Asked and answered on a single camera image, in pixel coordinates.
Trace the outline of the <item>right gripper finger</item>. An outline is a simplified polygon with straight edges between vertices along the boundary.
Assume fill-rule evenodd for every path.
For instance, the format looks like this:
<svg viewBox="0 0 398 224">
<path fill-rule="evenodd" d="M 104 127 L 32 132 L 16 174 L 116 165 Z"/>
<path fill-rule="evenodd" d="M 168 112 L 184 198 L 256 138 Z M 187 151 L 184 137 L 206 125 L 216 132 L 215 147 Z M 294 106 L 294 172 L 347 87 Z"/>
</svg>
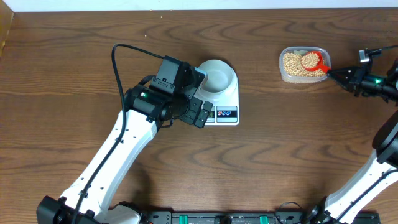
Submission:
<svg viewBox="0 0 398 224">
<path fill-rule="evenodd" d="M 353 77 L 355 72 L 359 70 L 360 67 L 352 66 L 338 69 L 331 69 L 328 71 L 327 75 L 329 78 L 346 78 Z"/>
<path fill-rule="evenodd" d="M 342 89 L 354 92 L 356 89 L 353 75 L 328 74 L 328 78 L 335 81 Z"/>
</svg>

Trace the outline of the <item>grey round bowl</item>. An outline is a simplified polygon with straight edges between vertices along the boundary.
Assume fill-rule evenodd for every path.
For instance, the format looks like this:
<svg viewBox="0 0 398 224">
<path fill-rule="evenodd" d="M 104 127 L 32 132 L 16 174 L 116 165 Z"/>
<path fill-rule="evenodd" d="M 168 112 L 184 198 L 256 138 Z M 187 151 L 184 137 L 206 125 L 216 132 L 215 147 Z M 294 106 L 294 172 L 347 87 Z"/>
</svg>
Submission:
<svg viewBox="0 0 398 224">
<path fill-rule="evenodd" d="M 236 75 L 233 69 L 224 61 L 208 60 L 199 66 L 206 72 L 207 80 L 202 89 L 209 93 L 231 91 L 236 86 Z"/>
</svg>

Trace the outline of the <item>red plastic measuring scoop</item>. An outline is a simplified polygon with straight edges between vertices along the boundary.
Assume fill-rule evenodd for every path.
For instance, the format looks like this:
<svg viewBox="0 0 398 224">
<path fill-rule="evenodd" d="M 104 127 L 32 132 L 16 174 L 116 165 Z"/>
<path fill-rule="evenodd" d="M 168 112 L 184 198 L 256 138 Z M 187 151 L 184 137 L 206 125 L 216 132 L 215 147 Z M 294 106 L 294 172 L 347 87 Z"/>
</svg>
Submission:
<svg viewBox="0 0 398 224">
<path fill-rule="evenodd" d="M 321 70 L 328 73 L 330 67 L 324 64 L 323 55 L 318 51 L 307 52 L 301 59 L 301 65 L 309 72 Z"/>
</svg>

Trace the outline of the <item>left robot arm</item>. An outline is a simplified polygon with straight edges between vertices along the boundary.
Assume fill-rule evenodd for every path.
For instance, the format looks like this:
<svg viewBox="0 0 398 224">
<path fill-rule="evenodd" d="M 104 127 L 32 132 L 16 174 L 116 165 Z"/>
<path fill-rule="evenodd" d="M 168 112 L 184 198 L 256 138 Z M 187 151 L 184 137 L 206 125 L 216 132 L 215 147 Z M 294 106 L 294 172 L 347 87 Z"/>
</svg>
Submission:
<svg viewBox="0 0 398 224">
<path fill-rule="evenodd" d="M 203 128 L 212 103 L 191 90 L 164 92 L 138 84 L 129 89 L 113 130 L 87 168 L 59 199 L 43 198 L 38 223 L 139 223 L 141 214 L 126 205 L 111 208 L 120 183 L 163 122 L 179 119 Z"/>
</svg>

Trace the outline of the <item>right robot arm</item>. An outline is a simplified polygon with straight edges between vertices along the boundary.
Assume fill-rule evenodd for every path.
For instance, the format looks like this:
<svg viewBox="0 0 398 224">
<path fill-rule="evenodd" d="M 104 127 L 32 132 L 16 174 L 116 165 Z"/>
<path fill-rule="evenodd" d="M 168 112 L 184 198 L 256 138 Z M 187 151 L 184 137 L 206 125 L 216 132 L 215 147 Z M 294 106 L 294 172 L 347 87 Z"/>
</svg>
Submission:
<svg viewBox="0 0 398 224">
<path fill-rule="evenodd" d="M 397 61 L 386 77 L 361 67 L 329 70 L 327 75 L 355 96 L 379 96 L 397 102 Z M 365 165 L 342 188 L 325 197 L 302 223 L 352 223 L 358 213 L 384 189 L 397 182 L 397 113 L 380 128 Z"/>
</svg>

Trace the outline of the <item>white digital kitchen scale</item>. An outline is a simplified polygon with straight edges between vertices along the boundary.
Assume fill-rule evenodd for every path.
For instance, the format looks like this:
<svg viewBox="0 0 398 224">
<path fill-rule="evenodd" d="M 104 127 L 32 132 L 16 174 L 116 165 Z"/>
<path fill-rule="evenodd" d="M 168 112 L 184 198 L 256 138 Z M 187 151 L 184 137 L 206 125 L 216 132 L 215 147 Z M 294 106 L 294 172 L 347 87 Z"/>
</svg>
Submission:
<svg viewBox="0 0 398 224">
<path fill-rule="evenodd" d="M 196 91 L 195 97 L 213 104 L 210 115 L 206 121 L 207 126 L 236 126 L 239 124 L 239 80 L 236 72 L 236 86 L 231 91 L 209 93 L 201 87 Z"/>
</svg>

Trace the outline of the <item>soybeans pile in container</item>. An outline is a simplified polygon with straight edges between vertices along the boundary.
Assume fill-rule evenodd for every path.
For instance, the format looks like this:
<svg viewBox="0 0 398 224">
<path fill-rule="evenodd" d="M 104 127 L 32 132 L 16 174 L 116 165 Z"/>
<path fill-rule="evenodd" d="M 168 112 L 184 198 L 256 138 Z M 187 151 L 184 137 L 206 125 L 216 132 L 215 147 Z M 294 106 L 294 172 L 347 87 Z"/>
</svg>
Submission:
<svg viewBox="0 0 398 224">
<path fill-rule="evenodd" d="M 301 77 L 321 77 L 326 75 L 321 70 L 315 72 L 309 72 L 304 69 L 301 65 L 301 59 L 303 55 L 295 54 L 295 53 L 285 53 L 283 56 L 283 66 L 284 70 L 292 76 L 301 76 Z"/>
</svg>

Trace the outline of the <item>clear plastic soybean container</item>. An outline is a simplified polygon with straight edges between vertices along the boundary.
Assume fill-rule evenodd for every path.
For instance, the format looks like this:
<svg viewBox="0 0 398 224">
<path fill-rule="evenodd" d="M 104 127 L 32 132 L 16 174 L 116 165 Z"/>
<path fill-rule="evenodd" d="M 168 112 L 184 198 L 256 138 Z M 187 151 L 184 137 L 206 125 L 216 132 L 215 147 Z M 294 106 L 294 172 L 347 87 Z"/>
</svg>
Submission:
<svg viewBox="0 0 398 224">
<path fill-rule="evenodd" d="M 303 57 L 310 53 L 307 57 L 306 64 L 315 64 L 315 52 L 320 53 L 317 56 L 319 62 L 324 66 L 331 67 L 331 59 L 329 53 L 319 47 L 287 47 L 282 51 L 279 57 L 279 68 L 283 81 L 288 83 L 316 83 L 327 79 L 326 73 L 322 69 L 308 71 L 302 65 Z"/>
</svg>

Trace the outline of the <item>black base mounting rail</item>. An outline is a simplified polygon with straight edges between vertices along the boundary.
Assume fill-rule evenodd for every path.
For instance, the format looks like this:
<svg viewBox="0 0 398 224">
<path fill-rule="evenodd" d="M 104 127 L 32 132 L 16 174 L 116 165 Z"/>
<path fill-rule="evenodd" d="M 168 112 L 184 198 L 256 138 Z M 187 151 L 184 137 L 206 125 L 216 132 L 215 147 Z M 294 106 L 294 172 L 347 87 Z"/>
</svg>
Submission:
<svg viewBox="0 0 398 224">
<path fill-rule="evenodd" d="M 175 213 L 168 211 L 143 212 L 141 224 L 276 224 L 299 223 L 302 212 L 277 213 Z"/>
</svg>

